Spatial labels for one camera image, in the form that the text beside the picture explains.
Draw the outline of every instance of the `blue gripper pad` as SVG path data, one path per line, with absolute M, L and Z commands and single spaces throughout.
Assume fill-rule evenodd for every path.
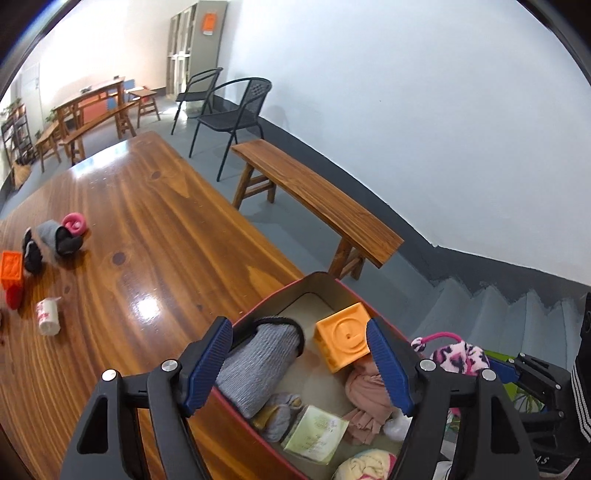
M 489 363 L 491 364 L 491 368 L 495 371 L 498 377 L 501 379 L 501 382 L 505 383 L 515 383 L 519 380 L 519 374 L 515 367 L 507 362 L 501 362 L 496 358 L 487 357 Z
M 196 410 L 205 405 L 217 375 L 232 347 L 232 322 L 224 318 L 217 323 L 218 325 L 212 324 L 204 338 L 199 341 L 199 344 L 205 342 L 205 345 L 199 345 L 203 353 L 198 357 L 193 370 L 188 375 L 186 398 L 181 405 L 181 409 L 187 417 L 192 416 Z
M 392 405 L 400 408 L 405 415 L 412 415 L 414 403 L 410 396 L 408 377 L 375 319 L 367 324 L 366 338 Z

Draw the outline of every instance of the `white stripe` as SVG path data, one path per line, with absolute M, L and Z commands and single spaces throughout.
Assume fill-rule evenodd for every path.
M 589 425 L 591 423 L 591 419 L 589 418 L 589 412 L 587 411 L 587 406 L 584 397 L 581 396 L 581 392 L 583 391 L 583 389 L 579 381 L 576 362 L 573 365 L 571 378 L 573 385 L 574 404 L 577 408 L 577 416 L 579 417 L 579 426 L 581 429 L 581 433 L 587 439 L 588 442 L 591 442 L 591 427 Z

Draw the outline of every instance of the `white door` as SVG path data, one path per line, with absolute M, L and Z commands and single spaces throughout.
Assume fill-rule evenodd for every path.
M 43 132 L 44 117 L 41 110 L 41 95 L 39 92 L 39 64 L 36 63 L 22 71 L 21 97 L 27 109 L 27 121 L 31 140 L 35 143 L 35 132 Z

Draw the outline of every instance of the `staircase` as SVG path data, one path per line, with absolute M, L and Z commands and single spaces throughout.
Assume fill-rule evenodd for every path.
M 448 278 L 413 302 L 394 324 L 409 340 L 445 330 L 486 350 L 512 356 L 523 352 L 570 370 L 582 321 L 574 299 L 562 299 L 548 310 L 532 290 L 510 304 L 492 285 L 472 295 Z

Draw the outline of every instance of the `orange box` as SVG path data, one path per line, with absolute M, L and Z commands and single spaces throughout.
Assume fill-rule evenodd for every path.
M 331 373 L 369 353 L 365 329 L 371 317 L 356 303 L 316 323 L 314 341 Z
M 13 285 L 22 287 L 22 253 L 8 250 L 2 252 L 0 281 L 4 290 Z

